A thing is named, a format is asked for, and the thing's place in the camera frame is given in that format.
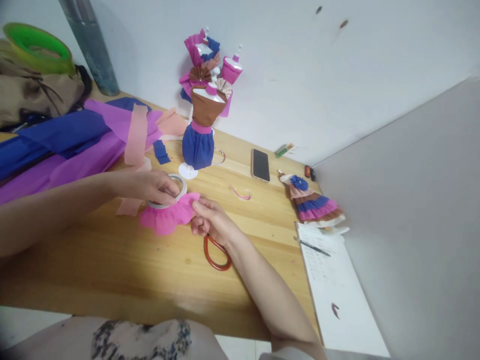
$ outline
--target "paper strip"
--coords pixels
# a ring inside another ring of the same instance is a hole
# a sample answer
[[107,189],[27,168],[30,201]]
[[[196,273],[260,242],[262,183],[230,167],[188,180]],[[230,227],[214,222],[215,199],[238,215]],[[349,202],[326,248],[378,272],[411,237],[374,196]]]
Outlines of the paper strip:
[[[143,157],[143,165],[140,166],[136,172],[148,172],[152,170],[152,162],[146,156]],[[126,198],[124,197],[121,200],[121,204],[116,211],[117,215],[129,215],[129,216],[137,216],[139,212],[139,208],[142,205],[143,200],[135,199],[135,198]]]
[[125,146],[125,164],[127,165],[140,165],[145,157],[148,111],[149,109],[146,106],[133,104],[130,130]]

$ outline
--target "pink paper strip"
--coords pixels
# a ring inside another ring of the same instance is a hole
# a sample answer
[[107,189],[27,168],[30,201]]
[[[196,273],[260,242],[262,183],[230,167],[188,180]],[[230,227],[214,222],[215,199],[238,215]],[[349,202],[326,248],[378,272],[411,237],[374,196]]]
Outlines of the pink paper strip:
[[[143,157],[143,165],[137,168],[135,171],[136,172],[148,172],[152,170],[152,162],[150,159],[146,156]],[[124,197],[121,201],[120,206],[118,207],[118,210],[116,211],[117,215],[129,215],[129,216],[137,216],[137,213],[139,212],[139,208],[142,205],[144,201],[141,199],[135,199],[135,198],[127,198]]]
[[210,134],[212,132],[211,126],[201,126],[198,125],[195,121],[191,122],[191,128],[199,134]]
[[148,111],[149,108],[146,106],[133,104],[130,130],[125,146],[125,164],[127,165],[140,165],[144,161]]

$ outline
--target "white base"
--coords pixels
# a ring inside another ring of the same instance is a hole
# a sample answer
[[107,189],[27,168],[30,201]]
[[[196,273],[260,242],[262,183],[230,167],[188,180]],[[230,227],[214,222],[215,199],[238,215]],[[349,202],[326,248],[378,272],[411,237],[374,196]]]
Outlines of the white base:
[[192,166],[188,165],[186,162],[182,162],[178,167],[178,173],[185,179],[191,180],[195,179],[199,174],[198,170],[195,170]]

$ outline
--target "white wall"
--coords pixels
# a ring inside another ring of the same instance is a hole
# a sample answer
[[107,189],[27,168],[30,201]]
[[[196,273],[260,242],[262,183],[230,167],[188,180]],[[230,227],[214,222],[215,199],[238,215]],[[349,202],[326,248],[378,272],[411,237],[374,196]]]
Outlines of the white wall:
[[[243,43],[230,117],[216,127],[315,164],[462,81],[480,63],[477,0],[91,0],[120,87],[181,106],[183,40],[210,26],[221,55]],[[315,15],[322,5],[323,10]],[[349,24],[339,33],[345,18]],[[83,56],[57,0],[2,0]]]
[[394,359],[478,359],[480,81],[315,167]]

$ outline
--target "notebook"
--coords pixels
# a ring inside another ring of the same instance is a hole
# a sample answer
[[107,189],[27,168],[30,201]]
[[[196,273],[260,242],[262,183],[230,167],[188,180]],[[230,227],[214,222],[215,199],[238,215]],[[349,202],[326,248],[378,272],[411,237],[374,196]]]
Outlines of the notebook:
[[318,326],[326,349],[390,357],[341,235],[296,223]]

